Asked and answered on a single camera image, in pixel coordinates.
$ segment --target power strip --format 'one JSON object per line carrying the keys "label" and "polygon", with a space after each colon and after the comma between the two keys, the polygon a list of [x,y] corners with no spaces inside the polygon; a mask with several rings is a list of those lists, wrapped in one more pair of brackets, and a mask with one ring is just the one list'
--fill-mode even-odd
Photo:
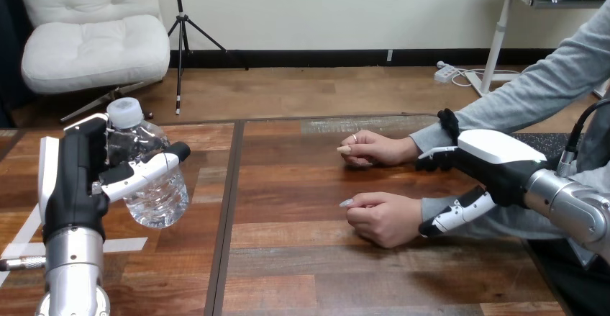
{"label": "power strip", "polygon": [[449,64],[445,64],[442,69],[434,73],[434,79],[443,83],[451,82],[451,78],[453,78],[453,76],[458,73],[457,71],[458,70],[456,68],[450,66]]}

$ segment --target white bottle cap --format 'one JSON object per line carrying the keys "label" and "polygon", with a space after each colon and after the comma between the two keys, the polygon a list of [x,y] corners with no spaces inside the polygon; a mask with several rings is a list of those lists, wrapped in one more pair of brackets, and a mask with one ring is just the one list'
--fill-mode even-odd
{"label": "white bottle cap", "polygon": [[144,113],[138,100],[121,98],[114,100],[106,108],[112,126],[117,129],[134,127],[144,120]]}

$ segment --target tripod stand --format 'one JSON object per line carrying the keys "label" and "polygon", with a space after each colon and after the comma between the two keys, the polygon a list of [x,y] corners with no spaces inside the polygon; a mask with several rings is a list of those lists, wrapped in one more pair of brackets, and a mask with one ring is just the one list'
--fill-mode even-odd
{"label": "tripod stand", "polygon": [[188,15],[184,13],[184,10],[182,8],[182,0],[178,0],[178,13],[179,14],[178,16],[176,16],[176,21],[173,23],[172,27],[170,28],[170,32],[168,33],[168,36],[171,36],[171,33],[173,33],[174,29],[178,25],[180,25],[180,27],[178,28],[180,37],[178,38],[178,87],[176,89],[176,114],[180,114],[180,92],[182,72],[184,72],[184,69],[182,69],[182,55],[184,52],[186,52],[186,57],[188,57],[188,55],[192,52],[188,49],[188,38],[186,37],[186,23],[189,23],[191,26],[193,26],[193,28],[195,28],[206,38],[208,38],[208,40],[213,42],[214,45],[216,45],[222,52],[224,52],[225,55],[228,55],[231,59],[233,59],[233,61],[237,62],[237,65],[244,68],[246,71],[248,70],[248,67],[244,63],[237,59],[226,48],[223,48],[222,45],[220,45],[216,40],[214,40],[207,33],[205,33],[203,29],[199,28],[199,26],[195,24],[195,22],[188,18]]}

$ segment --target black baseboard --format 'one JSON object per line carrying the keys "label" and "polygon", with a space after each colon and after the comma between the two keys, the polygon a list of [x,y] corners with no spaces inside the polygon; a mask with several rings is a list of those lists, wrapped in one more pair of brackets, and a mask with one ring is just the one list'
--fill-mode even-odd
{"label": "black baseboard", "polygon": [[[546,58],[550,48],[507,48],[498,65],[531,65]],[[251,68],[336,68],[341,66],[435,66],[442,60],[456,66],[485,65],[486,48],[439,50],[232,50],[231,54]],[[194,50],[183,57],[184,68],[239,68],[220,50]],[[178,67],[178,51],[171,51],[170,67]]]}

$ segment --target fingernail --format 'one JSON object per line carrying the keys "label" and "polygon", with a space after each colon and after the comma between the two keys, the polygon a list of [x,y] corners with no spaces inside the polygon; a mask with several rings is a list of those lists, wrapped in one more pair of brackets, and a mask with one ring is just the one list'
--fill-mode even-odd
{"label": "fingernail", "polygon": [[339,207],[347,207],[352,203],[354,203],[353,199],[346,199],[345,201],[339,203]]}
{"label": "fingernail", "polygon": [[342,145],[341,147],[337,147],[337,152],[341,154],[349,154],[352,151],[349,145]]}

